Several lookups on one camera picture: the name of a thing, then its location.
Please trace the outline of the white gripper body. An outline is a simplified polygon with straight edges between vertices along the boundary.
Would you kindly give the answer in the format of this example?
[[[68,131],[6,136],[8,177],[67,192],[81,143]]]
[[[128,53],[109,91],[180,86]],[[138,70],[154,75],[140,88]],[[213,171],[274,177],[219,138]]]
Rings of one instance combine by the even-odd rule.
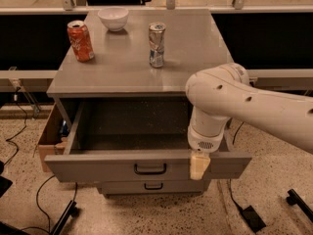
[[[191,126],[188,127],[188,143],[192,150],[205,153],[213,153],[217,151],[221,145],[224,135],[222,126],[218,134],[213,136],[205,136],[196,132]]]

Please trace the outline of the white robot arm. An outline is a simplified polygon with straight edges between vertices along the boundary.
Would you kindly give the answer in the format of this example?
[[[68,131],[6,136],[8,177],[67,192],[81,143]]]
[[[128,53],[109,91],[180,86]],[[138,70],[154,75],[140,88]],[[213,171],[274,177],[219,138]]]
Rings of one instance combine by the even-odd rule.
[[[209,155],[219,149],[231,118],[313,153],[311,97],[254,88],[246,69],[235,63],[194,73],[185,91],[193,105],[188,127],[193,180],[201,180],[211,165]]]

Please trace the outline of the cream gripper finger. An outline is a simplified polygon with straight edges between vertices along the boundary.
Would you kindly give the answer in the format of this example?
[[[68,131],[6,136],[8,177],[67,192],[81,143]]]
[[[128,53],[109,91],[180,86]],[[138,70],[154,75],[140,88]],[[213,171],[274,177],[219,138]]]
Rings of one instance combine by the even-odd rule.
[[[192,151],[190,156],[190,178],[201,180],[209,167],[211,159],[207,153]]]

